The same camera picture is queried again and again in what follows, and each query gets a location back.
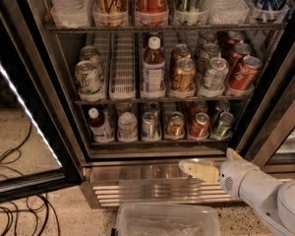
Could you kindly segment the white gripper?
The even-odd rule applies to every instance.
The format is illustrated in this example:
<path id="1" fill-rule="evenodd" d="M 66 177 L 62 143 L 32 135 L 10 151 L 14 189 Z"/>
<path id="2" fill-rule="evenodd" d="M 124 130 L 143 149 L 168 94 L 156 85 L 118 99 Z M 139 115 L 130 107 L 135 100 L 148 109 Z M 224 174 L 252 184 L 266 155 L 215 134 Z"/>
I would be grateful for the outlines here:
<path id="1" fill-rule="evenodd" d="M 184 173 L 203 182 L 219 184 L 230 196 L 241 201 L 253 201 L 256 198 L 257 180 L 260 168 L 243 159 L 233 148 L 226 151 L 228 160 L 220 169 L 210 160 L 190 158 L 179 161 L 179 168 Z"/>

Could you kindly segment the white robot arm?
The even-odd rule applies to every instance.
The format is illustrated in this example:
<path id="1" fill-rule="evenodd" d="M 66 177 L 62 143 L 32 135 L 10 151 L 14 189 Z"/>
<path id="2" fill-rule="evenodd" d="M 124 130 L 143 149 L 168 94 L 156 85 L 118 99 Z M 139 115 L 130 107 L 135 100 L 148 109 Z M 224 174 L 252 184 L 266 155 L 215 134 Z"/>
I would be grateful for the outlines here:
<path id="1" fill-rule="evenodd" d="M 183 159 L 179 168 L 207 183 L 218 182 L 231 197 L 250 206 L 275 236 L 295 236 L 295 180 L 283 182 L 228 148 L 226 160 Z"/>

